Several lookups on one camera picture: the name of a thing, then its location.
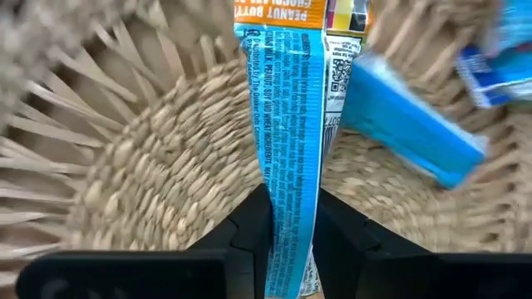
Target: straw material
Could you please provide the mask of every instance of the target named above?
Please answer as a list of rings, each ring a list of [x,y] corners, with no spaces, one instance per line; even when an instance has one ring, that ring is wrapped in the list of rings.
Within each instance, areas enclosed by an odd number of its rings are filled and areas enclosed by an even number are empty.
[[[76,54],[54,50],[60,64],[45,68],[41,81],[17,81],[28,98],[6,118],[11,129],[0,143],[1,285],[10,287],[26,260],[61,240],[65,248],[187,248],[261,182],[230,5],[139,5],[132,17],[93,22],[95,39]],[[407,23],[410,11],[401,2],[387,28]],[[382,146],[341,130],[323,187],[430,250],[528,251],[530,115],[477,110],[452,67],[474,34],[414,23],[406,33],[424,45],[418,58],[401,59],[417,50],[393,49],[387,31],[376,30],[373,47],[392,49],[392,64],[445,116],[489,137],[489,160],[460,189],[445,191]]]

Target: woven basket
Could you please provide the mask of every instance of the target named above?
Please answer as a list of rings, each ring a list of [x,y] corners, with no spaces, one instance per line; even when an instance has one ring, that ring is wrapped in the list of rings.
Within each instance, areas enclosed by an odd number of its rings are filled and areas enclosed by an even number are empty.
[[[5,118],[11,129],[0,144],[1,298],[27,260],[57,250],[61,240],[65,248],[185,249],[261,182],[231,2],[114,7],[114,17],[91,18],[96,35],[83,49],[56,48],[58,65],[12,79],[20,86],[13,98],[28,97]],[[377,9],[377,22],[407,24],[407,12],[415,11],[409,5],[397,4],[397,19]],[[415,23],[406,31],[431,28]],[[490,159],[462,188],[445,191],[382,146],[341,130],[323,187],[433,251],[526,251],[530,116],[473,106],[451,66],[458,46],[451,55],[437,45],[463,44],[475,33],[459,38],[448,27],[461,23],[445,24],[427,45],[440,60],[422,51],[401,65],[401,48],[388,57],[444,115],[490,137]],[[377,51],[392,48],[390,37],[375,32]],[[427,71],[433,61],[442,72]]]

